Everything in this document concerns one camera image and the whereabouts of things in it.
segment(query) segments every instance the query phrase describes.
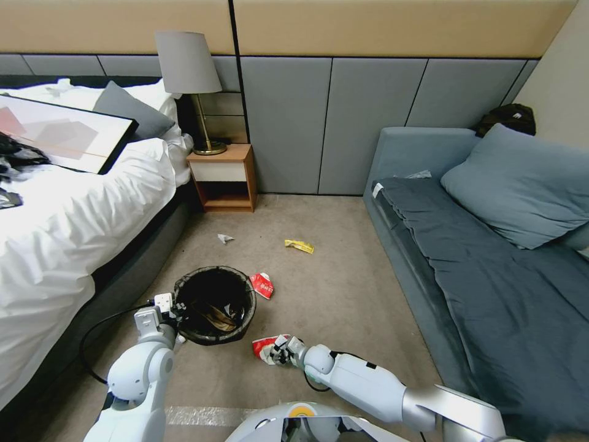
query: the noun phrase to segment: yellow wrapper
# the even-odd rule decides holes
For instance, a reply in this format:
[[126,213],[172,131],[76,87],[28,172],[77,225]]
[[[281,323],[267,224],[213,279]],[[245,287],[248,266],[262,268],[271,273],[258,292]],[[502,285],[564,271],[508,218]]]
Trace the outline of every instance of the yellow wrapper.
[[311,246],[308,242],[295,241],[294,239],[285,239],[284,246],[294,247],[295,249],[302,250],[303,252],[307,252],[308,254],[313,254],[313,251],[315,250],[315,248]]

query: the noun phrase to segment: gray lampshade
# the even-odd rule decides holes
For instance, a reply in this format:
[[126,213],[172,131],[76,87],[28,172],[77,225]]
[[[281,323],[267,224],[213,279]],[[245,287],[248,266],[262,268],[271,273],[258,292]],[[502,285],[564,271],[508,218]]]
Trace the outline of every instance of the gray lampshade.
[[190,94],[221,90],[204,34],[157,31],[155,42],[166,92]]

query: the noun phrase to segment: bed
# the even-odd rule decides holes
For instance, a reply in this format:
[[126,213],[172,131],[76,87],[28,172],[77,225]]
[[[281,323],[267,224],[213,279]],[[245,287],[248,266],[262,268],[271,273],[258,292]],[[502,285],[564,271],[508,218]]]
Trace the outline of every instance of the bed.
[[[145,79],[125,79],[127,85],[133,81]],[[25,202],[0,211],[4,419],[72,362],[91,324],[143,294],[187,221],[185,157],[192,138],[177,123],[178,97],[158,79],[148,81],[126,90],[175,121],[161,139],[127,144],[105,175],[44,165],[2,183]],[[0,93],[91,110],[101,89],[76,82],[60,79]]]

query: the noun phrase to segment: nightstand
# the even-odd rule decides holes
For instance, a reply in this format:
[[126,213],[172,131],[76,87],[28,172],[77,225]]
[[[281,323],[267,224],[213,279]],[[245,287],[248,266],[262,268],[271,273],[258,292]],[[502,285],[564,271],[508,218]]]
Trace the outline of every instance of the nightstand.
[[253,212],[258,191],[251,144],[218,155],[191,153],[188,165],[205,212]]

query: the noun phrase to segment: white duvet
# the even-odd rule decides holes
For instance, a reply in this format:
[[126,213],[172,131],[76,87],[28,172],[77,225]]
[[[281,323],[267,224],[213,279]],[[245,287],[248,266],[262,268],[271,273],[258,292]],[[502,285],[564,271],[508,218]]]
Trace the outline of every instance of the white duvet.
[[0,210],[0,409],[93,296],[92,272],[173,197],[170,156],[150,139],[128,144],[106,175],[38,166],[2,183],[24,204]]

